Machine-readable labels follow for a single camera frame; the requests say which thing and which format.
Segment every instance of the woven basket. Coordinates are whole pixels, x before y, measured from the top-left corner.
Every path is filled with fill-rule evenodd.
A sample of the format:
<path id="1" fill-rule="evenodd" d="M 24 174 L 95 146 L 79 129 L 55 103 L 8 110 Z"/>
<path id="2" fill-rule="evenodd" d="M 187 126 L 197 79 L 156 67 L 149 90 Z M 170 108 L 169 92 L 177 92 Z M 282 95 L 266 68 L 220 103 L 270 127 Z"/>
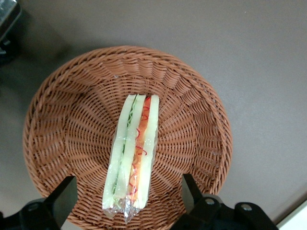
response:
<path id="1" fill-rule="evenodd" d="M 102 194 L 118 117 L 128 94 L 160 97 L 148 204 L 129 224 L 108 219 Z M 29 107 L 24 157 L 43 196 L 68 175 L 78 181 L 70 222 L 83 229 L 169 229 L 184 213 L 181 176 L 216 194 L 230 167 L 229 122 L 212 86 L 178 58 L 119 46 L 83 54 L 52 73 Z"/>

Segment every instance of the wrapped sandwich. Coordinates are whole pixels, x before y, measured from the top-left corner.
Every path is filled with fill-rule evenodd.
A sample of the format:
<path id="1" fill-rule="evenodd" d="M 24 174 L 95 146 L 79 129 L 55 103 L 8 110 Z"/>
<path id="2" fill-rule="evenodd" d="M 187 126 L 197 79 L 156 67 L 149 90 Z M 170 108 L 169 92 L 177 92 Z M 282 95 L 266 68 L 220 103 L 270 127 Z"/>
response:
<path id="1" fill-rule="evenodd" d="M 157 142 L 159 97 L 129 95 L 113 141 L 102 208 L 126 222 L 146 206 Z"/>

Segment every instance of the gray surface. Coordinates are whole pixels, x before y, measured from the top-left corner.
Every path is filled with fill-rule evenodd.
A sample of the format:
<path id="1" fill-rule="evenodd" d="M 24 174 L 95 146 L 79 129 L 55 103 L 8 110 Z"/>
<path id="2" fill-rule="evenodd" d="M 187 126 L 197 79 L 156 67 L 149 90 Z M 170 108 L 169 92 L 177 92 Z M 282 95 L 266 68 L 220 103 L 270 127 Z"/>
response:
<path id="1" fill-rule="evenodd" d="M 227 205 L 254 202 L 277 220 L 306 195 L 306 1 L 21 5 L 24 53 L 0 69 L 0 209 L 6 215 L 39 197 L 24 165 L 22 128 L 42 80 L 78 54 L 114 45 L 175 55 L 216 89 L 234 136 L 232 167 L 219 194 Z"/>

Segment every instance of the bolt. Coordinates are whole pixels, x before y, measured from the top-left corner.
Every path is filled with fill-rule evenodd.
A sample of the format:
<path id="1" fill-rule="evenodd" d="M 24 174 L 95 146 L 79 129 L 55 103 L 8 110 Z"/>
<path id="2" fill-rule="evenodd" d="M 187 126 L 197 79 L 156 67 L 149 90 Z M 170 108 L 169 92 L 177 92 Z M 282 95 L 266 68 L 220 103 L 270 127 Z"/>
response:
<path id="1" fill-rule="evenodd" d="M 251 206 L 249 206 L 248 204 L 242 204 L 241 207 L 242 207 L 245 211 L 251 211 L 251 210 L 252 210 Z"/>
<path id="2" fill-rule="evenodd" d="M 207 203 L 208 205 L 214 205 L 214 200 L 212 200 L 212 199 L 210 199 L 210 198 L 205 199 L 205 201 L 206 201 L 206 203 Z"/>

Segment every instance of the shredded carrot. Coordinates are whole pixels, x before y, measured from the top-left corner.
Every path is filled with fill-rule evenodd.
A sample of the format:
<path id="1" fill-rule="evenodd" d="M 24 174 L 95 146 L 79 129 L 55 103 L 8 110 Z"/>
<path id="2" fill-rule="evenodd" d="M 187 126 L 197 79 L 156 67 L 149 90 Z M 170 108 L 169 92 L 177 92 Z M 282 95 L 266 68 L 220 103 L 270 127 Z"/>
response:
<path id="1" fill-rule="evenodd" d="M 138 131 L 138 135 L 137 135 L 136 138 L 139 138 L 139 136 L 140 136 L 140 130 L 137 128 L 136 131 Z"/>
<path id="2" fill-rule="evenodd" d="M 139 187 L 139 179 L 140 179 L 140 166 L 142 155 L 147 155 L 147 152 L 143 149 L 144 146 L 144 138 L 145 138 L 145 130 L 148 124 L 148 116 L 150 111 L 150 102 L 151 97 L 145 99 L 143 110 L 142 110 L 142 119 L 140 120 L 139 127 L 137 128 L 138 135 L 136 137 L 135 143 L 135 151 L 133 157 L 133 163 L 130 171 L 130 180 L 129 180 L 129 195 L 132 202 L 134 202 L 137 198 L 137 191 Z"/>

